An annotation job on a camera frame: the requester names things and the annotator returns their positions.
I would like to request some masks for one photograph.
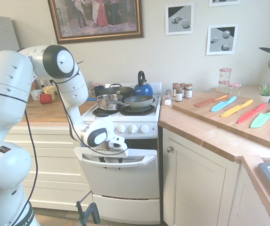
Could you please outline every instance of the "picture frame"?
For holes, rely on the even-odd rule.
[[[208,26],[207,55],[234,54],[238,24]]]
[[[142,0],[48,0],[58,44],[143,38]]]
[[[230,6],[240,4],[240,0],[209,0],[209,7]]]
[[[193,34],[194,2],[165,5],[165,34]]]

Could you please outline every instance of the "red knife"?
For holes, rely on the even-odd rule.
[[[257,108],[252,109],[250,111],[248,111],[247,113],[245,113],[242,117],[240,117],[237,121],[238,124],[246,121],[247,119],[249,119],[252,115],[254,115],[255,113],[259,112],[260,110],[264,109],[266,106],[266,103],[263,103],[261,105],[259,105]]]

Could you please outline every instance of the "oven drawer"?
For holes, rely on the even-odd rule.
[[[160,224],[160,200],[124,200],[93,195],[100,218],[126,224]]]
[[[94,194],[132,199],[160,197],[156,150],[129,149],[122,163],[114,157],[104,157],[105,162],[100,162],[84,147],[76,148],[75,153]]]

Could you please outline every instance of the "white cabinet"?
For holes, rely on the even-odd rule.
[[[82,173],[74,153],[79,142],[70,137],[68,127],[31,127],[36,148],[39,174],[31,198],[34,207],[73,210],[90,187]],[[16,126],[10,130],[5,141],[26,149],[33,157],[32,168],[24,180],[27,195],[33,186],[35,161],[27,127]],[[92,202],[89,196],[82,202],[84,209]]]
[[[228,226],[270,226],[269,214],[244,166],[239,174]]]
[[[164,221],[169,226],[226,226],[239,164],[166,129],[163,157]]]

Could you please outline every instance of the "blue kettle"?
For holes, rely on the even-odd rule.
[[[153,88],[146,83],[143,71],[138,73],[138,84],[134,87],[134,96],[152,96]]]

